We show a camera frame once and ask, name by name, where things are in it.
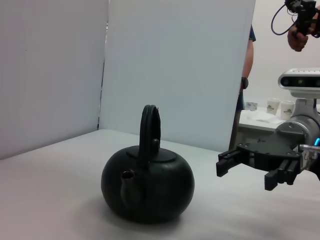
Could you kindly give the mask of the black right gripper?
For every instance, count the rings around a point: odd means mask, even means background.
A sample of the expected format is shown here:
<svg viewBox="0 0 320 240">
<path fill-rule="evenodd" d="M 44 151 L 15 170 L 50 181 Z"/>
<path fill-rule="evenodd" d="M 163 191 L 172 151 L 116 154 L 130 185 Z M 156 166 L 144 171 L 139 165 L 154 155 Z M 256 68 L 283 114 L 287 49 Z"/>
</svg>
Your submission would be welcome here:
<svg viewBox="0 0 320 240">
<path fill-rule="evenodd" d="M 275 131 L 257 142 L 242 143 L 236 148 L 218 154 L 216 175 L 222 177 L 229 169 L 244 164 L 268 172 L 264 189 L 272 191 L 278 184 L 293 185 L 297 175 L 307 168 L 299 145 L 305 143 L 303 133 Z"/>
</svg>

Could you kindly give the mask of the person hand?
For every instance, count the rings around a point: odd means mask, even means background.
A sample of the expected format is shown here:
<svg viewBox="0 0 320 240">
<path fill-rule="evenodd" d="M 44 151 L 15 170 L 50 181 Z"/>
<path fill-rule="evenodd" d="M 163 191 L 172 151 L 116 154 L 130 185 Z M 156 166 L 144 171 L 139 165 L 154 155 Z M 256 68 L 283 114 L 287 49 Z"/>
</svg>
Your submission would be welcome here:
<svg viewBox="0 0 320 240">
<path fill-rule="evenodd" d="M 290 48 L 296 52 L 301 52 L 307 42 L 309 37 L 307 35 L 303 35 L 302 33 L 297 31 L 297 27 L 292 26 L 287 33 L 287 42 Z"/>
</svg>

